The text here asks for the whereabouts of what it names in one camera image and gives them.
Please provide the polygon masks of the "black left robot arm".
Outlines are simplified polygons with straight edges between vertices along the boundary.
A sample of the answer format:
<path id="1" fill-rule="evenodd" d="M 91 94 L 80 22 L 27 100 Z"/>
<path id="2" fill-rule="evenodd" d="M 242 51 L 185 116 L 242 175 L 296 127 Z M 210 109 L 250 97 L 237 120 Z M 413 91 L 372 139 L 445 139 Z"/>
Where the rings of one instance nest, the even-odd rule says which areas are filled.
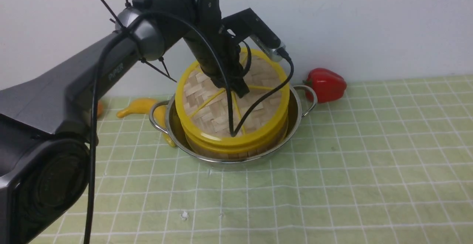
<path id="1" fill-rule="evenodd" d="M 132 0 L 116 29 L 41 76 L 1 91 L 1 243 L 27 244 L 75 204 L 90 241 L 98 101 L 137 62 L 184 39 L 214 85 L 248 94 L 220 0 Z"/>

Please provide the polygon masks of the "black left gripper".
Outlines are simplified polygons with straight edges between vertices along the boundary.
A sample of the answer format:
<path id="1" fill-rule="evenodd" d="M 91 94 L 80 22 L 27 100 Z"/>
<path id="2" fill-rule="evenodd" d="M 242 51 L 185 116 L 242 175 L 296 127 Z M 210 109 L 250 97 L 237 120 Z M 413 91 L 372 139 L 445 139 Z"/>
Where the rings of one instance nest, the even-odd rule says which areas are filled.
<path id="1" fill-rule="evenodd" d="M 194 31 L 190 30 L 183 39 L 191 52 L 199 62 L 202 71 L 217 88 L 224 88 L 224 76 L 218 63 L 221 64 L 226 73 L 227 81 L 231 91 L 239 98 L 249 93 L 249 88 L 244 81 L 251 67 L 252 54 L 250 53 L 241 64 L 241 47 L 239 40 L 228 33 L 228 29 L 241 30 L 243 28 L 243 15 L 229 15 L 221 20 L 216 17 L 201 20 L 195 15 L 183 15 L 183 19 L 194 25 L 206 38 L 203 41 Z"/>

